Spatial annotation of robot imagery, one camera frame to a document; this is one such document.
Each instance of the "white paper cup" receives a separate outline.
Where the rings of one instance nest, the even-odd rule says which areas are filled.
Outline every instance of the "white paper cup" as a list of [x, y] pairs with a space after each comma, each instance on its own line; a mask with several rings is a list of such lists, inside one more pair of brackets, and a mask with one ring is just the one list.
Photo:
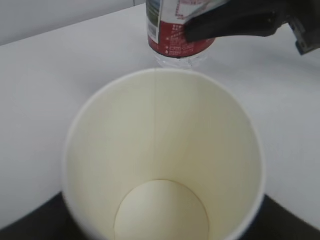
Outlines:
[[68, 135], [63, 194], [99, 240], [236, 240], [264, 196], [248, 115], [217, 82], [150, 69], [93, 96]]

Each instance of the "clear plastic bottle base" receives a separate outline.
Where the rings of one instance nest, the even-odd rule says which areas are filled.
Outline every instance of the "clear plastic bottle base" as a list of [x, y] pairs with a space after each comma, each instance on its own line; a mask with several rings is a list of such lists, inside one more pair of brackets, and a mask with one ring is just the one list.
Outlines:
[[174, 68], [174, 69], [192, 69], [198, 67], [208, 58], [208, 50], [200, 52], [196, 55], [184, 57], [184, 58], [173, 58], [160, 55], [154, 52], [155, 59], [163, 68]]

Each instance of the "bottle label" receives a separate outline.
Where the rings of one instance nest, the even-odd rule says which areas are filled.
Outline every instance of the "bottle label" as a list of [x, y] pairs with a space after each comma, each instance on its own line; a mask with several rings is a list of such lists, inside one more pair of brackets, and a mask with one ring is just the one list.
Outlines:
[[190, 57], [206, 50], [215, 39], [187, 43], [183, 26], [192, 17], [207, 12], [211, 3], [212, 0], [146, 0], [150, 47], [171, 58]]

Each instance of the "dark floor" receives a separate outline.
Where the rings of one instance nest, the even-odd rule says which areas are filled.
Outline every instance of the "dark floor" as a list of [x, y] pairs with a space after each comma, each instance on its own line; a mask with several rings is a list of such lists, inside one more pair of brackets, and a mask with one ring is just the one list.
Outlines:
[[[59, 194], [17, 223], [0, 231], [0, 240], [87, 240]], [[266, 196], [254, 223], [240, 240], [320, 240], [320, 232]]]

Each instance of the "water bottle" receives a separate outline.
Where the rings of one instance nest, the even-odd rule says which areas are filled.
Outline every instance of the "water bottle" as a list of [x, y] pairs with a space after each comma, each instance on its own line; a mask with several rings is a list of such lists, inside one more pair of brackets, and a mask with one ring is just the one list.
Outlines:
[[146, 0], [148, 42], [162, 67], [191, 69], [208, 58], [215, 39], [187, 43], [183, 27], [191, 18], [227, 0]]

